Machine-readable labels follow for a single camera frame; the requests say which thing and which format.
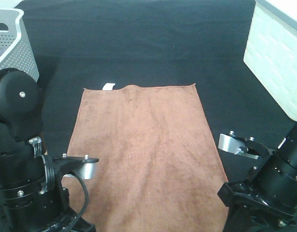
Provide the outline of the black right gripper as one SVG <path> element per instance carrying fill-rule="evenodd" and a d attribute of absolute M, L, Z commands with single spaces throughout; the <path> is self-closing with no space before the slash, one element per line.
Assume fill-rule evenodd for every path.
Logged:
<path fill-rule="evenodd" d="M 224 232 L 269 232 L 296 225 L 297 203 L 277 196 L 267 198 L 246 182 L 225 182 L 218 196 L 229 208 Z"/>

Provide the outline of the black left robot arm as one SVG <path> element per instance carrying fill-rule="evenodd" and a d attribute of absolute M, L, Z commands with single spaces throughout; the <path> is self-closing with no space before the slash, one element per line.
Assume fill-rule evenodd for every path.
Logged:
<path fill-rule="evenodd" d="M 89 194 L 80 170 L 98 160 L 45 153 L 43 103 L 42 90 L 27 73 L 0 70 L 0 220 L 11 232 L 94 232 L 95 225 L 82 217 Z M 79 212 L 61 183 L 67 174 L 84 192 Z"/>

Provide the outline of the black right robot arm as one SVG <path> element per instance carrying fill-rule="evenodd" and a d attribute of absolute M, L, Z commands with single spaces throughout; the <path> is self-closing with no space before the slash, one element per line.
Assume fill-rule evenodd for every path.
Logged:
<path fill-rule="evenodd" d="M 220 134 L 218 148 L 251 159 L 262 158 L 243 181 L 225 182 L 218 196 L 229 208 L 225 232 L 261 232 L 295 225 L 297 212 L 297 122 L 278 148 Z"/>

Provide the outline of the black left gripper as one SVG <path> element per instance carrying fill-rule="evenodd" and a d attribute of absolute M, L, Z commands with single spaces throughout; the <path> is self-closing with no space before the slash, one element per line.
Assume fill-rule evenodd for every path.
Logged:
<path fill-rule="evenodd" d="M 27 220 L 19 217 L 11 221 L 0 205 L 0 232 L 64 232 L 76 216 L 77 213 L 68 208 L 52 219 L 45 214 L 36 213 L 31 214 Z"/>

